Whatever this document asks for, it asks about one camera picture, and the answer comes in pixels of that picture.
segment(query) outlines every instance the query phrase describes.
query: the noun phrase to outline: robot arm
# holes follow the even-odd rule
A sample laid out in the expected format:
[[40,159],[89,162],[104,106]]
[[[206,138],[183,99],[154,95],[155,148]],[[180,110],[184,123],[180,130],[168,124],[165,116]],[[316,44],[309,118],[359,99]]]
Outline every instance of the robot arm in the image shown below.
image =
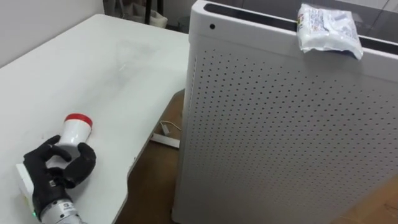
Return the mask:
[[96,156],[94,150],[85,143],[78,145],[80,157],[72,161],[65,169],[47,168],[46,162],[52,156],[60,156],[66,162],[71,161],[69,153],[54,144],[60,136],[45,141],[37,149],[24,156],[23,166],[17,166],[24,176],[25,185],[33,185],[33,193],[27,198],[34,209],[34,215],[44,224],[83,223],[72,199],[65,189],[72,189],[83,182],[94,169]]

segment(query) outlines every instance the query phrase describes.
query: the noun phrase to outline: printed label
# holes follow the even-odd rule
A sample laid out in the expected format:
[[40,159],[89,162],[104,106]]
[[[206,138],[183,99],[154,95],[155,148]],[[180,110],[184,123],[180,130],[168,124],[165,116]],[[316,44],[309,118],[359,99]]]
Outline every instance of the printed label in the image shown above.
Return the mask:
[[75,206],[70,202],[64,202],[61,205],[62,212],[74,212],[76,211]]

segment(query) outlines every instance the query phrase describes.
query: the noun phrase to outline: plastic bag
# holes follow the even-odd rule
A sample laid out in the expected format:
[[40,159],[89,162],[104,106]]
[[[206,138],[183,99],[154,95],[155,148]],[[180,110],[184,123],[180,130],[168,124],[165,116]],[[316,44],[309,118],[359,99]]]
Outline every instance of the plastic bag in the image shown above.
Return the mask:
[[298,11],[297,36],[300,49],[350,51],[358,60],[363,56],[353,16],[349,11],[317,9],[302,4]]

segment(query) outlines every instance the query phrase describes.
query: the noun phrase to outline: floor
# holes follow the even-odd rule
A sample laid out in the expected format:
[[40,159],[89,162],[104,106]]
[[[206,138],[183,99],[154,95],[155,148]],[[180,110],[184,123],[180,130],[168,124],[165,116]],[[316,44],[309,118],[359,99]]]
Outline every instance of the floor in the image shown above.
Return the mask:
[[[162,120],[181,127],[183,93],[177,94]],[[171,137],[180,132],[169,127]],[[128,180],[129,195],[116,224],[173,224],[173,205],[178,151],[150,142]],[[336,219],[332,224],[398,224],[398,175]]]

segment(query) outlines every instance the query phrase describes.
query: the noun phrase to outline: white wall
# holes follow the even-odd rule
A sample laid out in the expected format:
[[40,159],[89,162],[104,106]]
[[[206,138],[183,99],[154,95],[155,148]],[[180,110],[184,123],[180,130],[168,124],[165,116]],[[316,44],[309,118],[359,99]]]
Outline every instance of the white wall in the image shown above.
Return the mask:
[[102,0],[0,0],[0,67],[103,11]]

